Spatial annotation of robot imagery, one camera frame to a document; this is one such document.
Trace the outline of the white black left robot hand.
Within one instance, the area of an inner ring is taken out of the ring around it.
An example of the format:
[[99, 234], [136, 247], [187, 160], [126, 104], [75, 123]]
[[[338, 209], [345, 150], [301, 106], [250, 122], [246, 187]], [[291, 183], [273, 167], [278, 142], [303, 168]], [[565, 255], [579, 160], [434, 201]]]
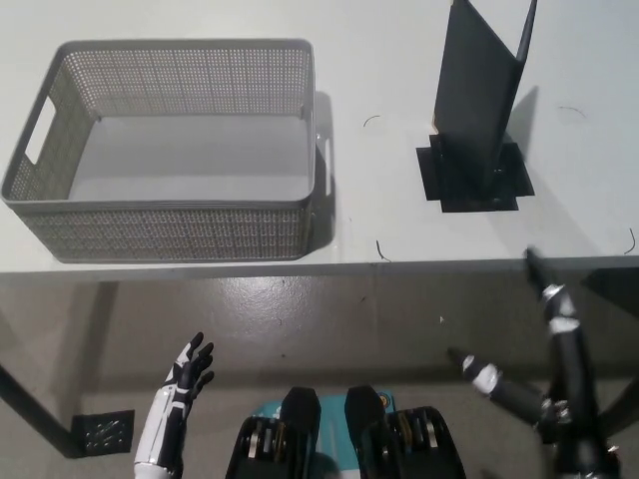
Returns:
[[196, 398], [215, 377], [214, 345], [197, 333], [173, 362], [149, 409], [134, 459], [136, 479], [180, 478], [188, 418]]

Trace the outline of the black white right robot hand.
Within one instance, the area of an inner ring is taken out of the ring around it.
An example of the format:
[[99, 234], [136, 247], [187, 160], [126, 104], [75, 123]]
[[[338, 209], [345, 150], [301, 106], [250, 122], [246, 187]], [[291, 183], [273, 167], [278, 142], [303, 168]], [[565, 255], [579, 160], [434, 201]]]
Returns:
[[458, 347], [448, 348], [448, 357], [480, 395], [553, 448], [555, 478], [619, 478], [620, 460], [604, 433], [594, 370], [571, 295], [537, 248], [528, 247], [524, 261], [548, 330], [549, 389], [509, 380], [495, 364]]

